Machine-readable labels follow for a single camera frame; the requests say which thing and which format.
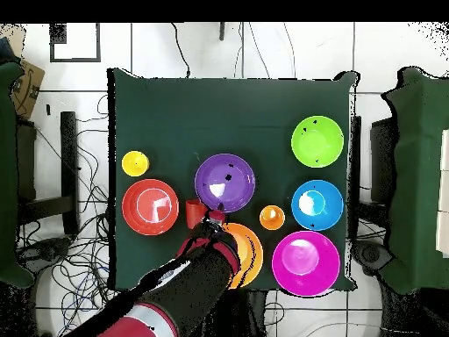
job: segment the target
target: red cup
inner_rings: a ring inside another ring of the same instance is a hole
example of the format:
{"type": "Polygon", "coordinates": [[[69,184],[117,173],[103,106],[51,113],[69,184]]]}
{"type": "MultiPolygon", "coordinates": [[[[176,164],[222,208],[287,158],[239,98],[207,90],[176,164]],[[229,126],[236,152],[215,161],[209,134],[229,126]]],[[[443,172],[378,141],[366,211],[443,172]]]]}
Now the red cup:
{"type": "Polygon", "coordinates": [[[200,199],[186,200],[187,226],[193,229],[199,224],[207,212],[207,207],[201,203],[200,199]]]}

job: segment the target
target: orange plate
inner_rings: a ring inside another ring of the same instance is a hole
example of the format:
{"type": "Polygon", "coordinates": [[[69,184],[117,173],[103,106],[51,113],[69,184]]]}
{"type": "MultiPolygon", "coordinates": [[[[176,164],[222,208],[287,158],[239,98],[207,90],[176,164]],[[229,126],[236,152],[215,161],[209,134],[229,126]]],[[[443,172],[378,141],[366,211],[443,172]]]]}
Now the orange plate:
{"type": "Polygon", "coordinates": [[[235,289],[245,274],[240,287],[244,287],[254,280],[262,267],[263,251],[259,238],[246,226],[240,224],[224,224],[223,229],[232,234],[237,241],[237,250],[240,259],[240,271],[232,279],[230,288],[235,289]]]}
{"type": "Polygon", "coordinates": [[[125,193],[122,213],[129,227],[143,235],[159,235],[175,223],[178,197],[166,183],[146,179],[134,183],[125,193]]]}

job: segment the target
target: magenta bowl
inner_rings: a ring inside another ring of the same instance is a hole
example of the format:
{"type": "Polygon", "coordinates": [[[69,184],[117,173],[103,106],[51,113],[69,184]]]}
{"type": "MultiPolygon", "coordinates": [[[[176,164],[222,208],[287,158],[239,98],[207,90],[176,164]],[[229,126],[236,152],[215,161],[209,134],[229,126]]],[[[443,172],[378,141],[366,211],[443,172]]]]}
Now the magenta bowl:
{"type": "Polygon", "coordinates": [[[316,296],[337,280],[339,251],[321,233],[300,231],[287,235],[273,253],[277,283],[297,296],[316,296]]]}

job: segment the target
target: green tablecloth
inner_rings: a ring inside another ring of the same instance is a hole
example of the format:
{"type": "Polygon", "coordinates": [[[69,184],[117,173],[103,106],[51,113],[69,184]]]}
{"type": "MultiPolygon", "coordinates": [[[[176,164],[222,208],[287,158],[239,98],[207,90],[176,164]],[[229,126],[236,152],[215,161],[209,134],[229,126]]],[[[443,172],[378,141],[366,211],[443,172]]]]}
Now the green tablecloth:
{"type": "MultiPolygon", "coordinates": [[[[231,214],[232,222],[258,235],[264,250],[263,267],[245,288],[279,288],[271,270],[274,249],[285,235],[302,230],[290,208],[296,188],[312,179],[324,179],[346,197],[348,93],[356,74],[340,74],[334,81],[143,79],[114,69],[109,77],[110,86],[115,84],[117,161],[116,177],[111,181],[116,183],[116,288],[133,287],[147,271],[174,257],[189,233],[185,201],[196,197],[196,170],[219,153],[244,158],[257,179],[250,203],[231,214]],[[341,156],[326,168],[305,167],[291,151],[293,130],[312,115],[334,119],[345,135],[341,156]],[[129,177],[121,169],[121,160],[130,150],[142,151],[150,159],[150,168],[141,177],[129,177]],[[145,178],[168,183],[179,198],[179,217],[162,235],[135,233],[122,215],[126,190],[145,178]],[[275,232],[259,222],[260,210],[267,204],[277,204],[286,212],[284,226],[275,232]]],[[[340,274],[333,288],[353,289],[352,281],[345,278],[346,209],[340,221],[322,233],[340,253],[340,274]]]]}
{"type": "Polygon", "coordinates": [[[32,273],[18,265],[14,255],[18,242],[18,159],[16,112],[10,93],[11,85],[23,74],[17,63],[0,66],[0,282],[19,288],[34,283],[32,273]]]}
{"type": "Polygon", "coordinates": [[[395,147],[396,191],[388,245],[395,256],[382,271],[386,283],[405,294],[415,288],[449,288],[449,259],[436,250],[441,136],[449,129],[449,80],[417,68],[399,74],[385,93],[399,129],[395,147]]]}

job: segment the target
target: purple bowl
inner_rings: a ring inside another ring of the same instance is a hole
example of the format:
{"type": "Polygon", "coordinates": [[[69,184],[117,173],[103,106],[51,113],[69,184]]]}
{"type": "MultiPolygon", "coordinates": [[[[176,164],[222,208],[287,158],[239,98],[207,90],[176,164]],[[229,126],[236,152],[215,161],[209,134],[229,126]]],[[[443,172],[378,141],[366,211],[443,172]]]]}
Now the purple bowl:
{"type": "Polygon", "coordinates": [[[195,176],[195,190],[201,201],[225,213],[243,208],[251,200],[255,186],[251,167],[232,154],[211,156],[195,176]]]}

